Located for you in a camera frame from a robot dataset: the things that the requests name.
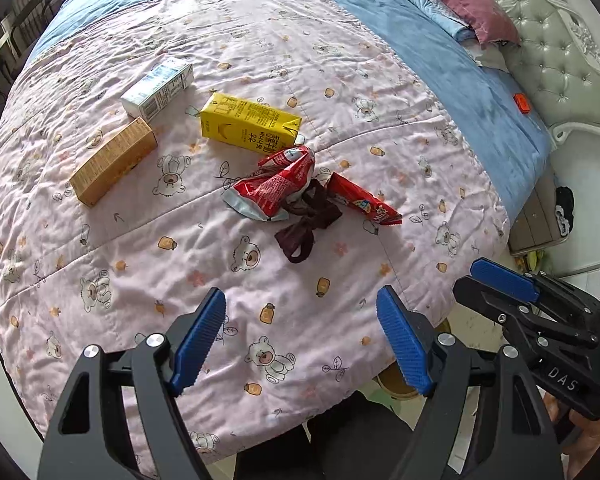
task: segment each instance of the bear print quilt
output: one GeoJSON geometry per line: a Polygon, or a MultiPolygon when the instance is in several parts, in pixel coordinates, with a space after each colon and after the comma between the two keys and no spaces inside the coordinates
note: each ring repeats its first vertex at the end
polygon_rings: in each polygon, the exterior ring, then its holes
{"type": "MultiPolygon", "coordinates": [[[[332,0],[151,0],[40,55],[0,123],[0,352],[45,433],[85,346],[132,348],[191,312],[209,287],[227,312],[196,384],[178,399],[213,462],[333,406],[393,360],[376,318],[390,284],[445,318],[453,282],[504,248],[509,221],[481,163],[436,95],[332,0]],[[195,80],[151,122],[158,148],[93,207],[72,173],[131,121],[120,96],[158,62],[195,80]],[[274,234],[224,190],[260,156],[200,134],[215,91],[292,111],[316,155],[400,212],[379,226],[341,206],[290,263],[274,234]]],[[[142,470],[153,472],[125,392],[142,470]]]]}

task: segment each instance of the white carton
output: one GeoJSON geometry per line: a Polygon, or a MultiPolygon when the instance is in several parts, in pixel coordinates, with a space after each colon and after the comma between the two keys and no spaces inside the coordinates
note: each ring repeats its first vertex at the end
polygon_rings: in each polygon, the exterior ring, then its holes
{"type": "Polygon", "coordinates": [[[192,64],[168,57],[122,94],[120,100],[126,113],[148,122],[192,81],[192,64]]]}

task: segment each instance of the metal screw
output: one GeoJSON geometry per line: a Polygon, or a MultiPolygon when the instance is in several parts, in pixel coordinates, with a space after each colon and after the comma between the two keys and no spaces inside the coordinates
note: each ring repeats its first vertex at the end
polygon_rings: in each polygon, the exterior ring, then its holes
{"type": "Polygon", "coordinates": [[[438,336],[438,342],[442,346],[453,346],[456,344],[456,338],[451,334],[443,333],[438,336]]]}
{"type": "Polygon", "coordinates": [[[145,341],[149,346],[155,348],[164,343],[164,336],[162,334],[151,334],[145,341]]]}
{"type": "Polygon", "coordinates": [[[510,345],[505,346],[502,353],[511,359],[518,357],[518,349],[510,345]]]}
{"type": "Polygon", "coordinates": [[[91,359],[92,357],[96,357],[99,351],[100,349],[96,345],[89,345],[87,346],[87,348],[84,349],[83,354],[85,357],[91,359]]]}

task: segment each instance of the headboard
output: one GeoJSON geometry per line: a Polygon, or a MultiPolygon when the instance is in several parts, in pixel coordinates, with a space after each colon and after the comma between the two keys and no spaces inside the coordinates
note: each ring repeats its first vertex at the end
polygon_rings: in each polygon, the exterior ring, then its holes
{"type": "Polygon", "coordinates": [[[600,49],[565,0],[496,0],[518,28],[522,46],[502,53],[556,146],[573,130],[600,135],[600,49]]]}

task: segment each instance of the human hand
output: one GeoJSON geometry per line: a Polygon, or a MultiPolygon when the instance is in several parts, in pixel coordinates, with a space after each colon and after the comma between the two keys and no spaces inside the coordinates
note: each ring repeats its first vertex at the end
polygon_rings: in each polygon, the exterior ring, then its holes
{"type": "MultiPolygon", "coordinates": [[[[558,400],[548,392],[544,394],[542,400],[549,412],[549,418],[555,422],[560,411],[558,400]]],[[[600,420],[589,420],[573,410],[569,412],[569,420],[576,428],[582,430],[577,441],[562,450],[564,454],[569,455],[565,477],[567,480],[572,480],[600,447],[600,420]]]]}

